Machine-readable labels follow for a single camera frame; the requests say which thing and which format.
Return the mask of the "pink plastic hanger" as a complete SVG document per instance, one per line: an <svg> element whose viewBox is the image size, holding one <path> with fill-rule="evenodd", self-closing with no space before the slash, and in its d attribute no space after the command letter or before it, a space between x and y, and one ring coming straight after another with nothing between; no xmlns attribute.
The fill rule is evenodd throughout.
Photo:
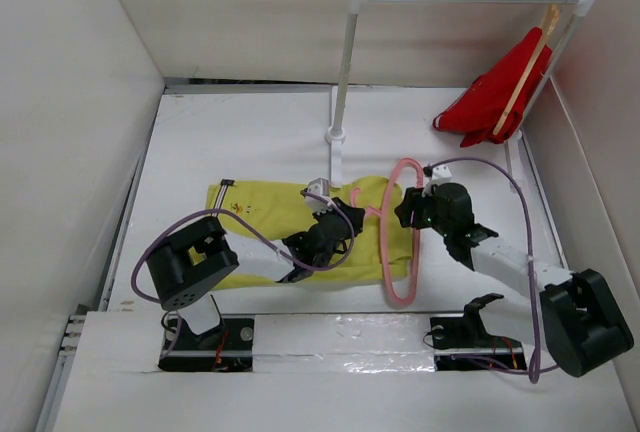
<svg viewBox="0 0 640 432"><path fill-rule="evenodd" d="M382 280L388 302L398 309L414 302L420 268L420 234L403 228L393 212L402 200L397 182L406 169L415 172L416 186L424 184L420 164L403 158L389 177L360 178L349 193L349 204L365 209L363 231L355 239L351 259L364 280Z"/></svg>

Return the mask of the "yellow-green trousers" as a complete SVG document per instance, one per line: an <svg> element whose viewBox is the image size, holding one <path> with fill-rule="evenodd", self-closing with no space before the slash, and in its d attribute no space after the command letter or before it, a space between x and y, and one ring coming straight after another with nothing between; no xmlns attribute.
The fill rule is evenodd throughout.
<svg viewBox="0 0 640 432"><path fill-rule="evenodd" d="M352 183L332 191L331 195L350 205ZM267 239L279 244L282 239L306 231L315 223L300 194L303 188L302 184L255 180L236 181L227 186L218 183L208 188L206 206L233 212ZM274 286L291 270L289 261L276 256L234 219L223 215L220 222L226 230L227 242L238 256L239 267L215 287L217 290ZM344 283L351 286L380 281L362 278L364 274L356 270L351 259L353 251L339 267L328 272L316 272L302 283Z"/></svg>

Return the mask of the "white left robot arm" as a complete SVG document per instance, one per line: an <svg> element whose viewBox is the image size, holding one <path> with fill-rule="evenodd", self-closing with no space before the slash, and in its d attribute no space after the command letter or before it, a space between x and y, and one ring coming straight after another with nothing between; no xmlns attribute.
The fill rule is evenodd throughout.
<svg viewBox="0 0 640 432"><path fill-rule="evenodd" d="M350 255L362 232L365 210L338 198L306 196L315 223L284 239L269 240L226 209L205 209L169 227L134 266L131 287L157 303L176 322L178 333L201 348L222 339L221 313L211 297L241 265L276 284L293 284L332 272Z"/></svg>

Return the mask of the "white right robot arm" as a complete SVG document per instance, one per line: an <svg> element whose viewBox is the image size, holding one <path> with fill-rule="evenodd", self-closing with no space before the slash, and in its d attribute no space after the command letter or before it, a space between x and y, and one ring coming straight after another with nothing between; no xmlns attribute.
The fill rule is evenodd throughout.
<svg viewBox="0 0 640 432"><path fill-rule="evenodd" d="M546 351L572 377L581 377L634 347L634 337L606 279L533 258L475 220L467 189L445 183L406 190L395 215L404 228L432 229L449 255L530 299L532 322Z"/></svg>

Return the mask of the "wooden hanger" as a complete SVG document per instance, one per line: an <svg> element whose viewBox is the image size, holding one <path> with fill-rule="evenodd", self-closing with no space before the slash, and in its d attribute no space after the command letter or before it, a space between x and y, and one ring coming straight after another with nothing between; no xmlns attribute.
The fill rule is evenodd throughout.
<svg viewBox="0 0 640 432"><path fill-rule="evenodd" d="M526 66L524 67L524 70L518 82L516 83L516 86L514 87L514 90L509 100L507 101L502 114L499 117L499 120L497 121L492 131L494 135L498 135L501 132L502 128L504 127L504 124L507 118L509 117L522 89L524 88L526 81L528 80L528 77L531 74L532 69L534 68L541 52L546 47L546 44L559 21L560 14L561 14L561 10L558 5L552 4L548 7L545 13L545 16L540 24L541 36L535 48L533 49L533 52L528 62L526 63Z"/></svg>

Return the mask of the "red shorts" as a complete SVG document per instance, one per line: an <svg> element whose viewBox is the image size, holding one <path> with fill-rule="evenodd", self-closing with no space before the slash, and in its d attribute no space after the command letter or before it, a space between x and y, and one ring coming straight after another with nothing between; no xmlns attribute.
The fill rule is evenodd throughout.
<svg viewBox="0 0 640 432"><path fill-rule="evenodd" d="M501 144L509 139L520 126L524 108L546 71L552 54L548 45L541 52L501 132L494 135L492 131L540 36L539 27L530 29L489 71L479 76L454 103L433 119L433 128L461 135L462 148L482 142Z"/></svg>

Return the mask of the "white clothes rack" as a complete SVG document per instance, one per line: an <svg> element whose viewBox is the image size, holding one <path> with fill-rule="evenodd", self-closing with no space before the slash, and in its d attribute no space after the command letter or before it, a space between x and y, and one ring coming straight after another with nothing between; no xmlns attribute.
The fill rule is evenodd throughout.
<svg viewBox="0 0 640 432"><path fill-rule="evenodd" d="M555 6L571 5L573 7L572 16L565 26L562 34L553 50L545 73L541 76L540 82L534 90L531 99L524 108L523 115L528 116L539 96L551 78L559 59L573 38L579 25L592 9L597 0L349 0L348 14L346 19L346 30L343 41L341 66L339 81L337 85L336 98L333 102L333 112L331 115L331 126L325 134L325 140L329 144L329 184L333 188L339 189L343 185L343 147L346 139L344 129L344 113L346 97L349 89L349 79L351 63L353 57L356 28L358 17L363 4L367 2L451 2L451 3L514 3L514 4L546 4L553 8Z"/></svg>

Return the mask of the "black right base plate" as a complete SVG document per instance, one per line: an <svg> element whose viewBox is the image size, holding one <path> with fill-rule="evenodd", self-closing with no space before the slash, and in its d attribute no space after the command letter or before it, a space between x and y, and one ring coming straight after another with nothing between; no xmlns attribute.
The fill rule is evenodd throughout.
<svg viewBox="0 0 640 432"><path fill-rule="evenodd" d="M522 343L489 334L479 319L464 314L433 315L429 325L423 343L434 351L438 372L528 370Z"/></svg>

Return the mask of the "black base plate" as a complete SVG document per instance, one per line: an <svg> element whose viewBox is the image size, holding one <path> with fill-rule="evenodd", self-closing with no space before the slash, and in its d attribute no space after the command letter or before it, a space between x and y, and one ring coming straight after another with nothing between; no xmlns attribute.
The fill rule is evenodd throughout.
<svg viewBox="0 0 640 432"><path fill-rule="evenodd" d="M434 351L438 372L528 370L522 343L489 334L479 319L464 314L433 315L429 325L423 343Z"/></svg>
<svg viewBox="0 0 640 432"><path fill-rule="evenodd" d="M211 331L196 335L184 322L174 346L176 318L165 319L158 367L164 372L253 371L254 316L224 316Z"/></svg>

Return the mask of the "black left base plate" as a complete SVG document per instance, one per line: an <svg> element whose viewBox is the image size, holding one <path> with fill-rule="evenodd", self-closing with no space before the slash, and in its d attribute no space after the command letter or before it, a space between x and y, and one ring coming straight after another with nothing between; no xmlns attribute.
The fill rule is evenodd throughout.
<svg viewBox="0 0 640 432"><path fill-rule="evenodd" d="M158 367L164 372L253 371L254 316L224 316L211 331L196 335L184 322L174 346L176 318L165 319Z"/></svg>

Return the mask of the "aluminium frame rail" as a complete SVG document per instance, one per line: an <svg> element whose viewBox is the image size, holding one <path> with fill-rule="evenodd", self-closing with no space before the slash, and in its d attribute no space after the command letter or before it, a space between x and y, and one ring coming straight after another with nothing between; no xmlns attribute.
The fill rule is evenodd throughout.
<svg viewBox="0 0 640 432"><path fill-rule="evenodd" d="M51 432L54 429L88 311L87 306L78 305L75 313L68 317L36 432Z"/></svg>

